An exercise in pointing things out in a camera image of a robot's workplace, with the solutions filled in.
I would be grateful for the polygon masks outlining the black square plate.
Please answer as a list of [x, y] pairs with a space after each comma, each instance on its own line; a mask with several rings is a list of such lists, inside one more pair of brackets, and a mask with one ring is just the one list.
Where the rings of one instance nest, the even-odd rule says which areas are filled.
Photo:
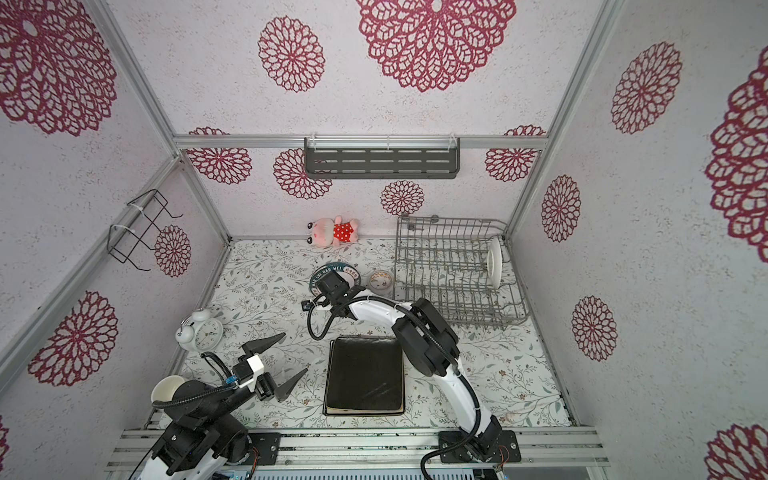
[[323, 414], [326, 416], [399, 416], [403, 415], [406, 405], [402, 402], [397, 408], [337, 408], [323, 405]]
[[405, 371], [393, 337], [340, 336], [330, 344], [324, 405], [397, 408], [405, 403]]

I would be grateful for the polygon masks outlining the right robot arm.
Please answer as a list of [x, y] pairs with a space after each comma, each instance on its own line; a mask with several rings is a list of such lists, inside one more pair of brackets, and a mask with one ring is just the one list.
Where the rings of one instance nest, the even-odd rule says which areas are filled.
[[457, 334], [429, 300], [385, 298], [361, 286], [350, 286], [334, 271], [322, 276], [317, 288], [314, 299], [301, 302], [313, 339], [323, 339], [335, 318], [389, 327], [411, 365], [435, 381], [454, 410], [462, 436], [441, 452], [464, 449], [481, 461], [494, 455], [502, 434], [500, 422], [468, 378]]

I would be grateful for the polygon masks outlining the round white plate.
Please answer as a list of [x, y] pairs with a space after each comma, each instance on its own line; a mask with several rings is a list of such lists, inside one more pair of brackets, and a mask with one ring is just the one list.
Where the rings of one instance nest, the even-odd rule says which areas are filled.
[[359, 286], [361, 284], [361, 275], [353, 265], [341, 261], [329, 262], [315, 270], [310, 277], [309, 292], [313, 296], [320, 294], [318, 282], [323, 276], [330, 272], [339, 274], [350, 287]]
[[503, 254], [498, 236], [491, 237], [488, 241], [486, 267], [489, 284], [494, 290], [499, 289], [503, 273]]

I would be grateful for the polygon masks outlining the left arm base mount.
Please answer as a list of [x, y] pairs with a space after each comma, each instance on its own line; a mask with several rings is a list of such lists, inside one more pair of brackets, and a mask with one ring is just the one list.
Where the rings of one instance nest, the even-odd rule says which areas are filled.
[[246, 465], [272, 466], [277, 462], [282, 435], [280, 433], [251, 432]]

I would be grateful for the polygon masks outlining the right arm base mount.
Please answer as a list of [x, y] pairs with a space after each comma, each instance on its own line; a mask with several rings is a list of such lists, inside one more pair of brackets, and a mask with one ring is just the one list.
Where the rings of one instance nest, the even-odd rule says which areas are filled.
[[517, 437], [512, 430], [501, 430], [499, 435], [491, 440], [470, 440], [465, 445], [440, 455], [444, 464], [507, 464], [519, 463], [521, 459]]

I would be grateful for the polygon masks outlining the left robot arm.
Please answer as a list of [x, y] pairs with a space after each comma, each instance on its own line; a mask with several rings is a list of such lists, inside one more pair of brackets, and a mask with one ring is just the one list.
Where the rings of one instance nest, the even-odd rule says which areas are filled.
[[276, 462], [281, 436], [255, 434], [233, 412], [256, 399], [288, 398], [307, 373], [299, 371], [278, 385], [266, 370], [261, 355], [284, 339], [283, 333], [248, 341], [238, 362], [228, 367], [213, 352], [201, 357], [220, 376], [212, 386], [199, 380], [177, 382], [170, 377], [156, 385], [152, 406], [171, 422], [149, 448], [138, 479], [212, 479], [227, 465], [248, 465], [252, 478], [258, 466]]

